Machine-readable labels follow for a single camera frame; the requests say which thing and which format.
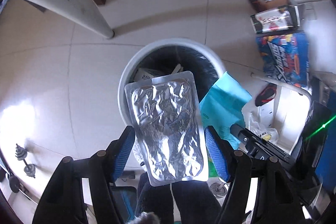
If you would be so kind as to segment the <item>blue paper envelope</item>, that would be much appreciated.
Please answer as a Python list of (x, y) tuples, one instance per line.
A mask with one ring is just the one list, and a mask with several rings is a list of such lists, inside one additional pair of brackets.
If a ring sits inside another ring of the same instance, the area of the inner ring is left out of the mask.
[(252, 96), (227, 72), (218, 79), (200, 102), (203, 127), (213, 126), (221, 139), (238, 149), (240, 141), (230, 133), (230, 127), (245, 127), (242, 108)]

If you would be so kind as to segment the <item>silver foil blister pack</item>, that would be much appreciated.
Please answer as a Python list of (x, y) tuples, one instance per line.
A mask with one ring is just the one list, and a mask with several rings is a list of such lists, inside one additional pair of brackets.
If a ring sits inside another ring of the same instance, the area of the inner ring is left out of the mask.
[(125, 85), (131, 124), (152, 186), (207, 181), (209, 164), (190, 71)]

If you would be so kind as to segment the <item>white round trash bin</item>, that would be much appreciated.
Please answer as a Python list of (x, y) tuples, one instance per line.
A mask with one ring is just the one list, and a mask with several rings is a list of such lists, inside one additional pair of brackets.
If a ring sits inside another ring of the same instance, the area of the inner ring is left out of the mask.
[(193, 73), (200, 101), (226, 72), (220, 57), (213, 50), (191, 39), (171, 38), (148, 44), (128, 62), (118, 85), (118, 108), (125, 125), (130, 125), (131, 120), (124, 87), (134, 81), (138, 69), (154, 69), (169, 75), (178, 64), (184, 71)]

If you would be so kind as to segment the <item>white plastic shopping bag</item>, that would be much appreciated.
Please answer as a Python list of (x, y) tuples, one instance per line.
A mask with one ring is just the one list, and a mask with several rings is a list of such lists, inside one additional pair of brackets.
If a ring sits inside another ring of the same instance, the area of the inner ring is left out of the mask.
[(252, 133), (265, 141), (276, 144), (278, 131), (272, 125), (274, 118), (274, 102), (270, 101), (262, 106), (256, 106), (251, 100), (243, 107), (245, 126)]

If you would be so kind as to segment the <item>black blue weight bench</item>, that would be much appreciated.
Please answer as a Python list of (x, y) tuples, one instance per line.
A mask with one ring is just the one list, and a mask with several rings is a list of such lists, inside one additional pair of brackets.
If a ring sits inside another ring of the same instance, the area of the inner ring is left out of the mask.
[(128, 223), (135, 218), (137, 206), (137, 190), (133, 186), (110, 186), (116, 207), (121, 215), (122, 223)]

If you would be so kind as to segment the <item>small dumbbell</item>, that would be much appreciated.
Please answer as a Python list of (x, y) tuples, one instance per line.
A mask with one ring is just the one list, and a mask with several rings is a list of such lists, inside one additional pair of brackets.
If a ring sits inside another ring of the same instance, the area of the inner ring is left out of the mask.
[(16, 156), (17, 160), (22, 161), (25, 164), (25, 167), (24, 167), (25, 174), (29, 177), (35, 178), (35, 173), (36, 173), (35, 165), (34, 164), (28, 164), (26, 162), (27, 155), (28, 155), (27, 150), (24, 147), (21, 147), (18, 144), (16, 144), (15, 156)]

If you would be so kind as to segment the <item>red black flip-flop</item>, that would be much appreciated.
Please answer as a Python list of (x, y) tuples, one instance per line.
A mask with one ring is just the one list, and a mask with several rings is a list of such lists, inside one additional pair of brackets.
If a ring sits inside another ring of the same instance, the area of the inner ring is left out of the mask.
[(277, 85), (269, 83), (255, 98), (255, 106), (260, 107), (273, 100), (277, 93)]

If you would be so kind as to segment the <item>person's dark fleece legs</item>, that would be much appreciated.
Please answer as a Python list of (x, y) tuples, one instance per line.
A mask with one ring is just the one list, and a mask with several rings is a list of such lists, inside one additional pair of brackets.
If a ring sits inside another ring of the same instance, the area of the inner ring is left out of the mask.
[(133, 223), (174, 223), (174, 205), (181, 223), (214, 223), (221, 210), (206, 182), (180, 181), (151, 186), (145, 172), (139, 178)]

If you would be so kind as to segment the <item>blue toy blaster box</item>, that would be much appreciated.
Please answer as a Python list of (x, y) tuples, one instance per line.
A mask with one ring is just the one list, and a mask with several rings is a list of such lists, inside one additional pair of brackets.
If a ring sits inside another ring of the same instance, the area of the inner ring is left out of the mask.
[(308, 85), (309, 42), (303, 32), (256, 38), (266, 76), (305, 88)]

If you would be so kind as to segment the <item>black white gift box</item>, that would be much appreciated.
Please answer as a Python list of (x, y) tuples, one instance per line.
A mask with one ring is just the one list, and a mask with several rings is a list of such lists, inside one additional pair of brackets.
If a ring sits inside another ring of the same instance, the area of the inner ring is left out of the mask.
[(279, 6), (251, 15), (250, 20), (256, 34), (298, 29), (301, 18), (297, 6)]

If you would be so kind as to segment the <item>white cardboard box in bin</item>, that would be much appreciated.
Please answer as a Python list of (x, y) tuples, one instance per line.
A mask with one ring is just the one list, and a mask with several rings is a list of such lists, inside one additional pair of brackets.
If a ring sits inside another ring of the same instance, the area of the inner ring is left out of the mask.
[(163, 76), (164, 73), (155, 69), (149, 68), (138, 68), (137, 72), (135, 73), (134, 82), (141, 81), (141, 80), (148, 80), (153, 79), (156, 77)]

